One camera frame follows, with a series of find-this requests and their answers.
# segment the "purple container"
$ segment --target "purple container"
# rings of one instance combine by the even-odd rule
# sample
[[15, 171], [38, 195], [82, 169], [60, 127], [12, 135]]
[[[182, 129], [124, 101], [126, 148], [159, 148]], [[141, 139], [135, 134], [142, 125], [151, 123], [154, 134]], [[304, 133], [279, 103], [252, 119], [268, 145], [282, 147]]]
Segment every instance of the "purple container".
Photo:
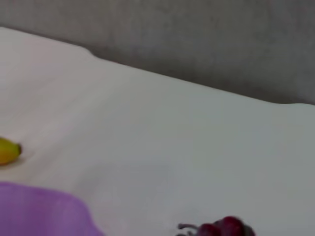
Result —
[[7, 182], [0, 182], [0, 235], [104, 236], [79, 199]]

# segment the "gray background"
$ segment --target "gray background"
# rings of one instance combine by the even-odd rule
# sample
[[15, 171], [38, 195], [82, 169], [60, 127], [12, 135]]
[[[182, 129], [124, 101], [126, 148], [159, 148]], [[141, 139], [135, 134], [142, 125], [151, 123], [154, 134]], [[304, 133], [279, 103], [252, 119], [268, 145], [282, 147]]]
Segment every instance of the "gray background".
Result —
[[0, 0], [0, 25], [194, 83], [315, 104], [314, 0]]

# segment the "white table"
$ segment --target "white table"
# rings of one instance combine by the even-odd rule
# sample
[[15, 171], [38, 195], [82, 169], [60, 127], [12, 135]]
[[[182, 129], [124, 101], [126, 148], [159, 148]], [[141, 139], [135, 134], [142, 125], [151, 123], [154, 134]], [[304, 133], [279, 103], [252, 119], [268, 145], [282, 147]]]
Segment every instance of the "white table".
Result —
[[87, 203], [108, 236], [174, 236], [241, 216], [259, 236], [314, 235], [315, 108], [278, 105], [0, 29], [0, 180]]

